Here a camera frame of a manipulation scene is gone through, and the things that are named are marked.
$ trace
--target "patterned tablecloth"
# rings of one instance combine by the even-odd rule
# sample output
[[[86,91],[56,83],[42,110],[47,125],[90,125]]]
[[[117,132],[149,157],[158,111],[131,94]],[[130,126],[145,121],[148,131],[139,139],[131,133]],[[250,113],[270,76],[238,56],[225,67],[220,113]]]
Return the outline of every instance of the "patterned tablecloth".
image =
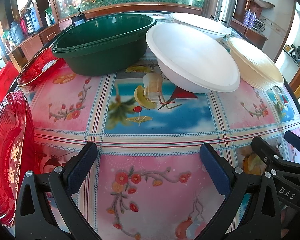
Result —
[[[148,15],[171,22],[167,14]],[[153,109],[133,111],[136,98],[144,100],[138,86]],[[300,163],[300,152],[283,139],[287,130],[300,136],[300,115],[285,87],[259,91],[241,80],[232,93],[189,93],[165,78],[149,49],[135,66],[102,77],[76,75],[64,65],[24,93],[41,172],[65,165],[87,141],[98,146],[100,155],[73,198],[105,240],[194,239],[224,200],[199,159],[205,142],[252,174],[265,167],[250,147],[255,136]],[[238,226],[248,199],[229,230]]]

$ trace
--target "cream plastic bowl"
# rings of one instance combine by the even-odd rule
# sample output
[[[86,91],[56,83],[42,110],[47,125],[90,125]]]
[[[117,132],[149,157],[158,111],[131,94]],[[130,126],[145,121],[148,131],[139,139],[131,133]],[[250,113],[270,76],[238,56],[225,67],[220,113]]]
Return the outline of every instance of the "cream plastic bowl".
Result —
[[[231,30],[224,25],[199,15],[190,13],[171,13],[170,16],[175,23],[196,28],[216,41],[221,41],[225,35],[231,34]]]
[[[239,38],[229,38],[230,55],[245,82],[259,90],[283,86],[283,76],[274,62],[260,49]]]
[[[164,75],[184,90],[232,92],[239,87],[239,69],[230,54],[192,27],[159,24],[148,30],[146,41]]]

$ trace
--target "blue kettle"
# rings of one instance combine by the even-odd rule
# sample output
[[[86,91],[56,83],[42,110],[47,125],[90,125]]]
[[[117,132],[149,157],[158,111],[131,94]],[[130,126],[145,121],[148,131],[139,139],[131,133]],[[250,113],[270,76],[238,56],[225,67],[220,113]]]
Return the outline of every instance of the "blue kettle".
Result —
[[[9,32],[10,41],[12,41],[14,44],[19,45],[24,40],[24,35],[21,30],[20,24],[17,22],[11,23],[11,28]]]
[[[40,24],[39,24],[39,21],[38,21],[38,18],[37,18],[37,13],[35,12],[34,7],[32,7],[32,9],[31,9],[30,15],[31,15],[33,26],[34,26],[34,30],[35,31],[39,30],[40,29]]]

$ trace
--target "green plastic basin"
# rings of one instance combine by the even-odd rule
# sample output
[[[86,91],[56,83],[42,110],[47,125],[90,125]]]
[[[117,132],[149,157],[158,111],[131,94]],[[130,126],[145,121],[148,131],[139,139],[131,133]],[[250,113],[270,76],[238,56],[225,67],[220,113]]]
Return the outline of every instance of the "green plastic basin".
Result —
[[[146,32],[153,18],[136,13],[98,17],[62,34],[52,46],[73,72],[101,76],[136,63],[146,52]]]

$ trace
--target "red fluted dish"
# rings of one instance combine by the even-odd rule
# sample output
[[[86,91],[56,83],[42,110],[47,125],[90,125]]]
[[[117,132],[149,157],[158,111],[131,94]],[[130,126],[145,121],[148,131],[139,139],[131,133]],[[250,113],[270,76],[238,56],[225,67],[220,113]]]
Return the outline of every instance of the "red fluted dish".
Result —
[[[25,173],[34,170],[34,128],[21,90],[0,103],[0,222],[12,226]]]
[[[18,85],[23,87],[39,84],[63,64],[65,64],[63,58],[55,57],[51,48],[46,48],[23,68],[18,78]]]

